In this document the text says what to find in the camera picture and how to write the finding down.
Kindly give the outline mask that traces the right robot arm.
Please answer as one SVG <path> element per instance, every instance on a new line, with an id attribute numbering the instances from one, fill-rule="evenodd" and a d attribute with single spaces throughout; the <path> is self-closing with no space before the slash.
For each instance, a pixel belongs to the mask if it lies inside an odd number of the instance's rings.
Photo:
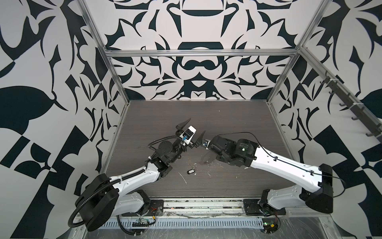
<path id="1" fill-rule="evenodd" d="M 250 167 L 272 173 L 292 183 L 284 189 L 266 189 L 259 201 L 261 208 L 281 210 L 307 206 L 324 214 L 333 213 L 333 169 L 327 164 L 312 166 L 271 152 L 258 143 L 233 141 L 219 135 L 204 140 L 203 147 L 216 154 L 216 159 L 231 166 Z"/>

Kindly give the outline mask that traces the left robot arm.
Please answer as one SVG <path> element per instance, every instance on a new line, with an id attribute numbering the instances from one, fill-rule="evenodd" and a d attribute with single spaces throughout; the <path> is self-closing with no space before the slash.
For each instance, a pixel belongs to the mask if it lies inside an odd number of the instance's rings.
<path id="1" fill-rule="evenodd" d="M 208 147 L 210 142 L 203 134 L 194 139 L 197 130 L 193 126 L 187 127 L 188 123 L 187 120 L 178 124 L 174 135 L 148 143 L 153 154 L 142 167 L 113 177 L 104 173 L 98 175 L 75 202 L 76 208 L 69 217 L 68 226 L 85 225 L 88 231 L 94 231 L 111 216 L 139 211 L 140 207 L 133 206 L 132 200 L 123 197 L 132 196 L 143 206 L 144 198 L 136 189 L 164 178 L 172 170 L 171 163 L 181 158 L 188 148 Z"/>

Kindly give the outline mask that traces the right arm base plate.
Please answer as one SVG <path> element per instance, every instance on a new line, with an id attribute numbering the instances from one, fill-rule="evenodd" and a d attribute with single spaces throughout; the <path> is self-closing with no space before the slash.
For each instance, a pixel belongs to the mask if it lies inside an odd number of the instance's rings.
<path id="1" fill-rule="evenodd" d="M 243 200 L 244 211 L 247 216 L 275 216 L 275 215 L 286 215 L 285 208 L 277 210 L 271 206 L 269 206 L 265 202 L 261 202 L 261 200 L 255 199 L 244 199 Z"/>

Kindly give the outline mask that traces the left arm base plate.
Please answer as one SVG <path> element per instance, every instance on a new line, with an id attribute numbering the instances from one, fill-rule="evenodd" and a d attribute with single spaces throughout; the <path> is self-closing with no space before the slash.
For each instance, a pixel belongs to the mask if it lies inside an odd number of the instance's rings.
<path id="1" fill-rule="evenodd" d="M 134 213 L 130 213 L 132 216 L 160 216 L 163 213 L 164 200 L 151 200 L 145 202 L 143 206 Z"/>

